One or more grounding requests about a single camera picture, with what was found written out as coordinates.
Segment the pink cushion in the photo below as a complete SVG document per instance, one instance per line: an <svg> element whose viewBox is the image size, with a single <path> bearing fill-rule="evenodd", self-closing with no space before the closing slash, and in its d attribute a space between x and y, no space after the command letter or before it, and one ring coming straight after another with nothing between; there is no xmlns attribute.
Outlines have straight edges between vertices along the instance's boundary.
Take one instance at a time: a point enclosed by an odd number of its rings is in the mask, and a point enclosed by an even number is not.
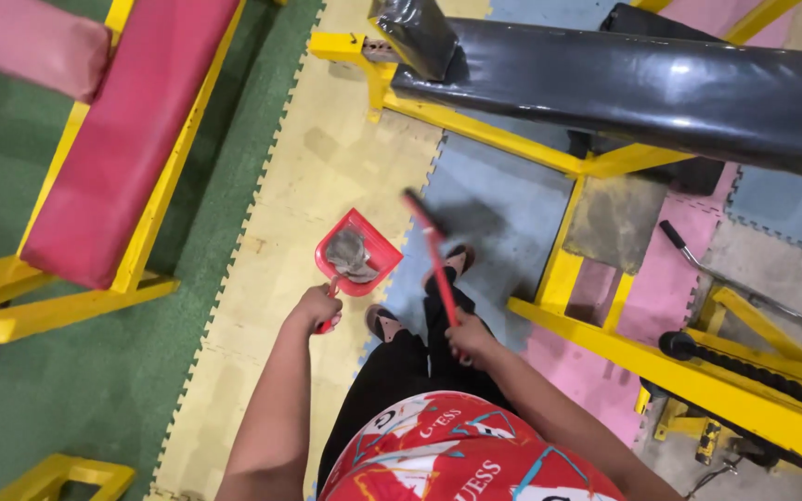
<svg viewBox="0 0 802 501"><path fill-rule="evenodd" d="M110 51L100 22L41 0L0 0L0 72L91 103Z"/></svg>
<svg viewBox="0 0 802 501"><path fill-rule="evenodd" d="M23 260L110 287L238 1L135 1Z"/></svg>

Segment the leg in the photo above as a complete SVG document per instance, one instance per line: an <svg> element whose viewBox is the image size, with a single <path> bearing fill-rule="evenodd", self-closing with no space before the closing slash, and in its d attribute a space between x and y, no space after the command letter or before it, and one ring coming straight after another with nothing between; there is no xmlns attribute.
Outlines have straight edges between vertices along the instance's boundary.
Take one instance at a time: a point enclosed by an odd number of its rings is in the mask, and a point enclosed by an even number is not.
<svg viewBox="0 0 802 501"><path fill-rule="evenodd" d="M397 402L434 390L429 381L428 351L395 316L379 306L367 310L367 325L383 343L361 367L342 403L317 472L317 495L333 465L355 434Z"/></svg>
<svg viewBox="0 0 802 501"><path fill-rule="evenodd" d="M475 302L461 290L454 287L453 283L458 276L461 276L472 266L474 256L472 248L463 245L457 246L448 254L447 264L449 266L444 268L447 280L452 285L453 302L463 311L470 314L475 313ZM432 379L440 381L440 386L444 390L470 393L515 413L515 409L512 408L504 394L497 388L491 376L483 371L461 366L460 362L453 357L450 345L447 344L447 338L445 337L445 331L450 325L447 322L445 305L441 302L435 277L429 276L424 286L426 298L423 300L422 305L426 314L426 326L429 329L429 359L432 365ZM485 324L485 328L490 332L487 324Z"/></svg>

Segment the black handle grip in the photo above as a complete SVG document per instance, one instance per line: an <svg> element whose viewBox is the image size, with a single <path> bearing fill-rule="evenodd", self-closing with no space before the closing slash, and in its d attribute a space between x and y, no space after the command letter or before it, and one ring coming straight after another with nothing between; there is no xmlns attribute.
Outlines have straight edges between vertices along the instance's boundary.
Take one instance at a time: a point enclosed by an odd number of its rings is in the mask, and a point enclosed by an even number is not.
<svg viewBox="0 0 802 501"><path fill-rule="evenodd" d="M673 243L674 247L679 249L680 251L685 249L685 240L683 237L676 233L674 226L667 221L666 219L660 223L661 229L664 230L664 234L667 235L667 238L670 239L670 242Z"/></svg>

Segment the red patterned shirt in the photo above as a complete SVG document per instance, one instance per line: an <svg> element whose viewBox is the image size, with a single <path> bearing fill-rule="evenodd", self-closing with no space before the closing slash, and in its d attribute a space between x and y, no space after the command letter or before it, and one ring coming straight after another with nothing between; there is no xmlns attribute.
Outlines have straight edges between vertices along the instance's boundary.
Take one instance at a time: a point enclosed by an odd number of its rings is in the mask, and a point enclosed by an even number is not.
<svg viewBox="0 0 802 501"><path fill-rule="evenodd" d="M373 418L351 440L320 501L623 501L590 463L546 443L482 398L432 392Z"/></svg>

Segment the hand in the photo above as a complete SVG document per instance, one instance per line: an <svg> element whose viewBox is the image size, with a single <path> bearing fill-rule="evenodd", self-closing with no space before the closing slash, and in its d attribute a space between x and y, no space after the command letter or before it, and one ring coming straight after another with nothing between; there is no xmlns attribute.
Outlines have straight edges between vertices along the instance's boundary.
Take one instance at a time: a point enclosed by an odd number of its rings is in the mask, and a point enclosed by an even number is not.
<svg viewBox="0 0 802 501"><path fill-rule="evenodd" d="M328 296L327 291L329 288L328 283L309 287L290 313L290 317L301 318L310 326L309 334L313 333L315 328L324 322L332 323L332 327L327 331L328 333L332 332L333 327L340 323L342 301Z"/></svg>
<svg viewBox="0 0 802 501"><path fill-rule="evenodd" d="M470 315L457 307L459 327L451 327L445 331L447 342L451 345L451 353L460 358L461 352L472 359L472 366L478 370L487 369L487 359L492 353L503 347L494 336L487 331L481 318Z"/></svg>

